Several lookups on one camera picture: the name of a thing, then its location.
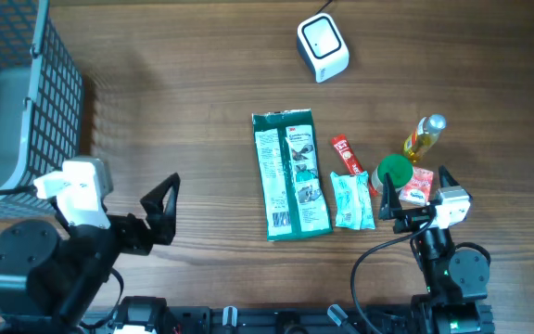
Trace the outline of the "green lid white jar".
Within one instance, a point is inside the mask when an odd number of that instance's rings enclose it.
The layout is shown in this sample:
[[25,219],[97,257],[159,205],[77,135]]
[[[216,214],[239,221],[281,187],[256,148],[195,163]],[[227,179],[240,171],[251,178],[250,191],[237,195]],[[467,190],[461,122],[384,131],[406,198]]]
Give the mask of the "green lid white jar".
[[386,156],[370,176],[370,188],[376,194],[383,193],[385,175],[389,174],[397,191],[401,191],[413,178],[413,165],[402,155]]

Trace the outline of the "white barcode scanner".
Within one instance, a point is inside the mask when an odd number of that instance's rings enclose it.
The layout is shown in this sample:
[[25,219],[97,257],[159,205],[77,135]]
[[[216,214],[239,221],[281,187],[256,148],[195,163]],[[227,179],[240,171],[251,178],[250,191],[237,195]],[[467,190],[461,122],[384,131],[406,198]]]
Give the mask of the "white barcode scanner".
[[300,23],[297,50],[318,84],[349,66],[349,49],[335,21],[327,13],[316,14]]

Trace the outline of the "yellow oil bottle silver cap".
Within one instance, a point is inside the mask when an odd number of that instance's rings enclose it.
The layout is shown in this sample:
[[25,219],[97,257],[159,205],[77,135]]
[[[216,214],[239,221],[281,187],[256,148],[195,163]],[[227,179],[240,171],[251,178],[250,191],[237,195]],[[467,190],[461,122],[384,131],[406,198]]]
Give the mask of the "yellow oil bottle silver cap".
[[403,155],[411,163],[421,160],[439,140],[446,126],[447,121],[441,114],[432,114],[422,118],[406,138],[403,144]]

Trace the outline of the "dark grey mesh basket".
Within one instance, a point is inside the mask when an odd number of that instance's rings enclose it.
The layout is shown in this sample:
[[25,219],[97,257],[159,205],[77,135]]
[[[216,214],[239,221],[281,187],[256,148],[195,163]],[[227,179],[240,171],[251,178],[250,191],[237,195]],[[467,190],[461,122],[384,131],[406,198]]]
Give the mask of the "dark grey mesh basket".
[[49,214],[18,193],[77,155],[83,77],[46,1],[0,1],[0,219]]

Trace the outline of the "red drink carton cup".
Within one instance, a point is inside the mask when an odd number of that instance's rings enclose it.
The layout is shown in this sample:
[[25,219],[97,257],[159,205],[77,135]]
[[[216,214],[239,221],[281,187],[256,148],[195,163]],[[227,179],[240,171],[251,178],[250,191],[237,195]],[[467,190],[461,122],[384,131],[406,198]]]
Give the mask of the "red drink carton cup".
[[414,205],[425,206],[429,200],[433,179],[432,171],[414,167],[413,176],[400,191],[399,199]]

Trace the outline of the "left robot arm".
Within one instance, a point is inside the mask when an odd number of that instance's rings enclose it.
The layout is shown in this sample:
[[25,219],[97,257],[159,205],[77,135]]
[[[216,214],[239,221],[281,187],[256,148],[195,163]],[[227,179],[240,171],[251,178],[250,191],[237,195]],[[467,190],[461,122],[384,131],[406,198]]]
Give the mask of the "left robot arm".
[[113,317],[94,323],[83,317],[101,286],[118,272],[122,253],[147,256],[156,245],[170,245],[176,232],[181,179],[174,173],[140,200],[146,218],[129,213],[70,225],[62,238],[48,222],[25,220],[0,234],[0,333],[93,333]]

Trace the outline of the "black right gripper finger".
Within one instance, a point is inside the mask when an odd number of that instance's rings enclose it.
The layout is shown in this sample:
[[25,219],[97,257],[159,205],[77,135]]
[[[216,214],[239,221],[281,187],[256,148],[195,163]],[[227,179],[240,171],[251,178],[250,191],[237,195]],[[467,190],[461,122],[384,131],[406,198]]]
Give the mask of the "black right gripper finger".
[[449,170],[439,167],[440,188],[437,190],[439,200],[471,200],[472,196],[452,177]]
[[396,187],[392,182],[390,173],[386,173],[383,184],[383,194],[379,208],[380,220],[399,219],[402,215],[402,206]]

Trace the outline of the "green 3M gloves packet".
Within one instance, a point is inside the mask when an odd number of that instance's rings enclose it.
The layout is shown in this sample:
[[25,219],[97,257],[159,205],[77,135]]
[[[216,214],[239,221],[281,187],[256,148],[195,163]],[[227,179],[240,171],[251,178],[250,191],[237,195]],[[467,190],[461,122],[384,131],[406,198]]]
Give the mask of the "green 3M gloves packet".
[[267,239],[297,240],[332,233],[312,111],[254,114],[252,130]]

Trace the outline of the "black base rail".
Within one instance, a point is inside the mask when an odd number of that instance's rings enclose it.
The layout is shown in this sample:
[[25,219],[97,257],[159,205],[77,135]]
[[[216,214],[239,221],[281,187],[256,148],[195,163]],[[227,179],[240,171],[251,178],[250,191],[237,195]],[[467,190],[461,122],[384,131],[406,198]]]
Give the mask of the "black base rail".
[[[211,309],[172,307],[178,320],[174,333],[370,333],[359,313],[324,309]],[[408,304],[371,305],[369,322],[382,333],[494,333],[491,307],[439,307],[425,313]]]

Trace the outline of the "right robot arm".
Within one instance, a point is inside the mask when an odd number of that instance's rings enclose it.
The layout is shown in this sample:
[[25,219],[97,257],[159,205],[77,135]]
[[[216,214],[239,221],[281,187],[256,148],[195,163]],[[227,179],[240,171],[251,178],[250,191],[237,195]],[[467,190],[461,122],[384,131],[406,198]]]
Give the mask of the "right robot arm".
[[450,227],[466,220],[472,197],[449,171],[439,168],[440,188],[425,206],[401,207],[387,174],[379,218],[394,222],[393,232],[407,234],[413,256],[424,276],[427,293],[403,305],[375,311],[386,333],[492,333],[488,297],[490,254],[472,243],[453,242]]

